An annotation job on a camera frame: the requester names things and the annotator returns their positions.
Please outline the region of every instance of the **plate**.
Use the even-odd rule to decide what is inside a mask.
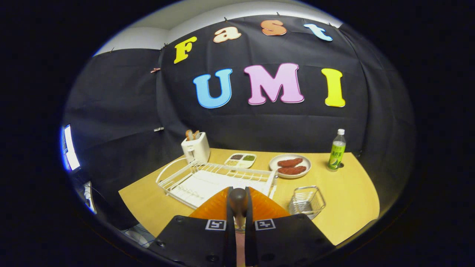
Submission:
[[[226,166],[238,168],[250,168],[256,161],[256,154],[249,153],[234,153],[224,162]]]
[[[290,174],[283,174],[283,173],[280,173],[279,171],[277,171],[277,169],[280,168],[279,165],[277,165],[277,162],[279,161],[286,161],[286,160],[292,160],[292,159],[295,159],[295,158],[301,158],[303,159],[303,161],[299,164],[296,165],[297,166],[305,166],[307,167],[307,169],[304,171],[304,172],[301,172],[299,174],[295,174],[295,175],[290,175]],[[278,155],[276,157],[274,157],[273,159],[271,159],[271,161],[269,162],[269,168],[271,170],[275,170],[277,171],[277,174],[279,175],[279,177],[282,177],[282,178],[287,178],[287,179],[295,179],[295,178],[300,178],[304,175],[306,175],[308,173],[308,171],[310,170],[310,168],[312,167],[312,163],[310,162],[309,159],[307,159],[306,157],[302,156],[302,155],[298,155],[298,154],[282,154],[282,155]]]

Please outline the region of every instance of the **white toaster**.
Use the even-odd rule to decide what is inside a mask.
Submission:
[[[201,132],[199,138],[196,140],[183,140],[183,142],[181,142],[181,148],[188,163],[191,163],[193,160],[199,162],[208,162],[209,160],[210,150],[205,132]]]

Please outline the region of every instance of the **metal basket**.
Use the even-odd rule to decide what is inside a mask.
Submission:
[[[326,206],[320,190],[316,186],[298,187],[290,199],[290,214],[305,214],[309,219],[315,218]]]

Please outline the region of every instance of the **wire basket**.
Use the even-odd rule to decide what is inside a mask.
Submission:
[[[252,187],[272,198],[277,188],[276,171],[260,171],[237,168],[221,164],[192,161],[167,179],[156,183],[176,200],[196,209],[210,197],[226,187]]]
[[[315,218],[326,206],[320,190],[316,186],[295,188],[289,202],[290,214],[305,214],[309,219]]]

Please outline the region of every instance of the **blue letter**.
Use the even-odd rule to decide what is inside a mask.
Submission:
[[[208,81],[211,75],[204,74],[196,77],[193,83],[196,85],[196,96],[198,103],[205,108],[217,108],[224,106],[231,99],[231,82],[229,75],[233,72],[230,68],[217,71],[214,75],[219,78],[221,84],[221,95],[219,97],[211,97],[209,94]]]
[[[325,40],[325,41],[333,40],[333,38],[331,38],[330,36],[326,36],[323,34],[325,32],[325,29],[317,27],[315,24],[304,24],[304,27],[312,30],[313,34],[315,34],[318,38],[322,40]]]

